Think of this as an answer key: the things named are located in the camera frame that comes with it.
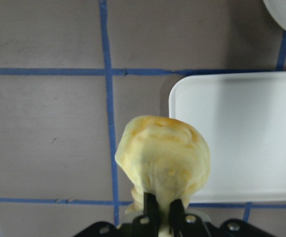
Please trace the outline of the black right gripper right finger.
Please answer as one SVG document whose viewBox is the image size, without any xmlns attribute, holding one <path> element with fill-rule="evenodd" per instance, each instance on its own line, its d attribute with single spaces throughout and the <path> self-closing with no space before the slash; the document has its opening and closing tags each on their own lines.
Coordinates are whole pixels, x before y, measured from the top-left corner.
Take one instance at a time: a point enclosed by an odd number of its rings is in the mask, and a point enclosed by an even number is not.
<svg viewBox="0 0 286 237">
<path fill-rule="evenodd" d="M 185 209 L 181 199 L 176 199 L 170 204 L 169 224 L 170 234 L 174 237 L 185 236 Z"/>
</svg>

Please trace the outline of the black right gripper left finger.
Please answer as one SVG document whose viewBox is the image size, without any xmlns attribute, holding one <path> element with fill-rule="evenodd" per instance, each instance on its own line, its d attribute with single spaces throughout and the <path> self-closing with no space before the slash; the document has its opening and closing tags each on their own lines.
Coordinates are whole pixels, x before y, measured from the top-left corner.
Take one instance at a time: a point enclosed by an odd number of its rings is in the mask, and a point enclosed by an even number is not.
<svg viewBox="0 0 286 237">
<path fill-rule="evenodd" d="M 159 205 L 155 195 L 143 195 L 143 227 L 148 237 L 157 237 L 160 229 Z"/>
</svg>

